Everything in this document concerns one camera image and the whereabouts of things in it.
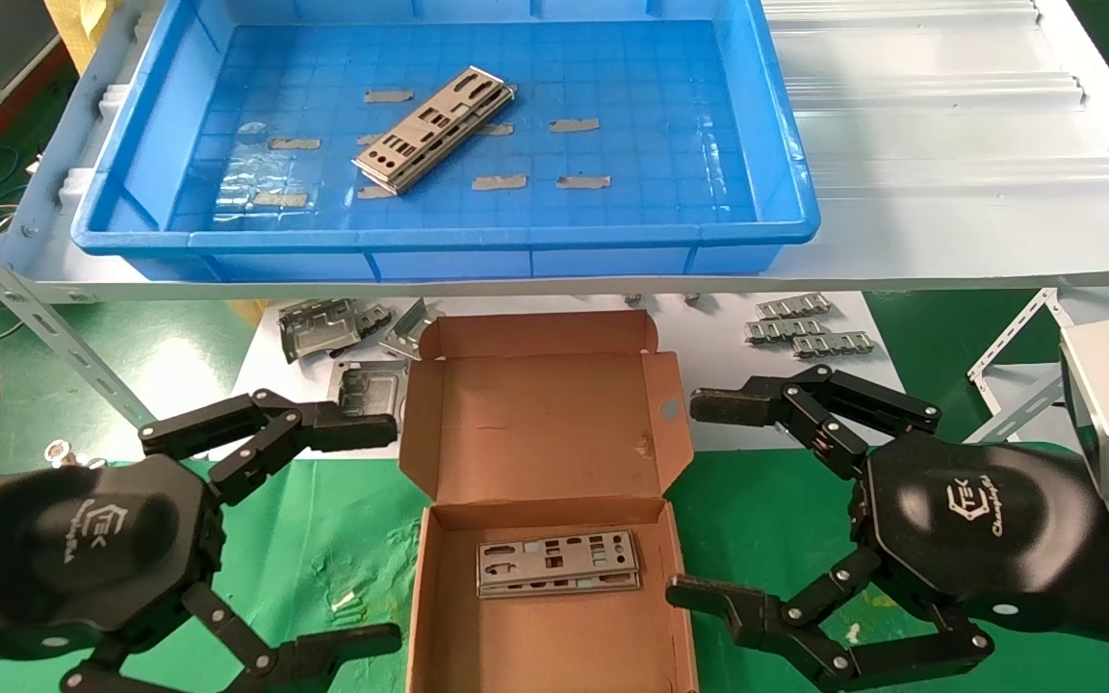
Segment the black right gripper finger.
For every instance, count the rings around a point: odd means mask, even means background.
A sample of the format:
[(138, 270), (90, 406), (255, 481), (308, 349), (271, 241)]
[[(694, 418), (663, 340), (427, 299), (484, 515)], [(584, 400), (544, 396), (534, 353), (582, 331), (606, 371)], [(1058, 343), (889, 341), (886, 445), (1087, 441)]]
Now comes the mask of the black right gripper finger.
[(889, 437), (936, 434), (937, 405), (865, 380), (849, 371), (812, 367), (788, 377), (752, 376), (737, 390), (696, 389), (689, 401), (696, 422), (781, 428), (841, 479), (857, 479), (868, 444), (846, 421)]
[(991, 638), (950, 605), (929, 607), (933, 634), (849, 648), (831, 639), (820, 624), (858, 597), (882, 565), (879, 553), (857, 548), (788, 601), (743, 584), (678, 574), (668, 580), (665, 600), (720, 618), (736, 648), (783, 658), (820, 692), (958, 676), (991, 656)]

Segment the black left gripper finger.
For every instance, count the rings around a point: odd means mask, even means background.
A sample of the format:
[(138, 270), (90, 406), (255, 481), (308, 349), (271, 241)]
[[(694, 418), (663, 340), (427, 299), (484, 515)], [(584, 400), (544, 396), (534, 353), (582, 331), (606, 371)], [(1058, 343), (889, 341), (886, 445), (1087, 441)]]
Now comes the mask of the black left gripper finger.
[(208, 487), (221, 505), (238, 505), (305, 450), (374, 450), (395, 444), (391, 414), (344, 412), (338, 402), (295, 402), (261, 389), (140, 430), (142, 452), (184, 460), (240, 442), (210, 470)]
[[(182, 608), (216, 636), (243, 667), (225, 692), (326, 692), (345, 663), (353, 659), (395, 653), (401, 645), (400, 626), (356, 626), (297, 636), (269, 648), (228, 604), (199, 582), (181, 597)], [(67, 671), (62, 692), (171, 692), (154, 681), (124, 676), (120, 667), (128, 645), (106, 640), (77, 667)]]

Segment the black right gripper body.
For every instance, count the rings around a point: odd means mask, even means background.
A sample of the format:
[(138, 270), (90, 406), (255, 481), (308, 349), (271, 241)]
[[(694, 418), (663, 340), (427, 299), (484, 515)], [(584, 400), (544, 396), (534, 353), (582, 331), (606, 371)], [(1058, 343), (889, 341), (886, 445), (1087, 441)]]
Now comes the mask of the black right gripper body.
[(1103, 501), (1081, 457), (907, 434), (859, 475), (874, 580), (923, 620), (956, 608), (1017, 631), (1081, 630), (1103, 602)]

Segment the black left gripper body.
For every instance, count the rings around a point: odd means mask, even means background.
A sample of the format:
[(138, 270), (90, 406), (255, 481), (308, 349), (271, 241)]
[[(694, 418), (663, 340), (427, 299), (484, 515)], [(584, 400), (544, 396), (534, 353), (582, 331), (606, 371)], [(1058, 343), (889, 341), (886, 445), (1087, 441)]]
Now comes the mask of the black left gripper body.
[(160, 455), (0, 476), (0, 659), (154, 648), (218, 571), (221, 523), (206, 483)]

